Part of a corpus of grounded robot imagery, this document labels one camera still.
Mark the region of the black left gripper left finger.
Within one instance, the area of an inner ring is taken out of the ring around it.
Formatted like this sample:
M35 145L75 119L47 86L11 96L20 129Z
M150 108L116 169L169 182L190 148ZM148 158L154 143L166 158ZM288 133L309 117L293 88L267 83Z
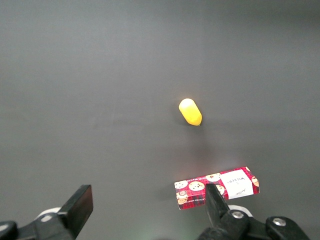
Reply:
M82 185L57 212L47 212L35 220L35 239L74 240L92 212L92 186Z

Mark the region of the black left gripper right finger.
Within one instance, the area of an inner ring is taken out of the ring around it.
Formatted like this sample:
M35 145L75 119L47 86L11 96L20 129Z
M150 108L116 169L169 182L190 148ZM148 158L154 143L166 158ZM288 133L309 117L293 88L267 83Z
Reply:
M205 186L206 212L211 227L205 231L206 240L242 240L249 230L249 216L230 209L215 184Z

